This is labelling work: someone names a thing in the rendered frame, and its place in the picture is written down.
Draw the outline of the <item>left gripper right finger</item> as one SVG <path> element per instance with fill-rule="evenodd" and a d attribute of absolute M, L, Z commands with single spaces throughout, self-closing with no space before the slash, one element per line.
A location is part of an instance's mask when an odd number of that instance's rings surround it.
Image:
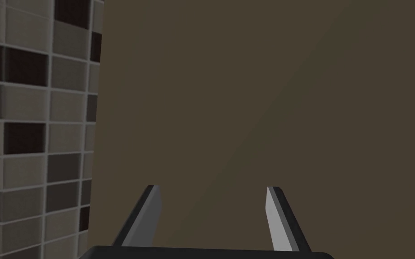
<path fill-rule="evenodd" d="M 275 251 L 311 252 L 311 248 L 280 187 L 267 187 L 267 222 Z"/>

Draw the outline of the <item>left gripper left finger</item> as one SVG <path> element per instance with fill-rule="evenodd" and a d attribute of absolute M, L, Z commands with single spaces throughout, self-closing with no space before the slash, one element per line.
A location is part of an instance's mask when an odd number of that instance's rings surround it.
<path fill-rule="evenodd" d="M 160 186 L 148 185 L 123 224 L 113 246 L 152 247 L 161 210 Z"/>

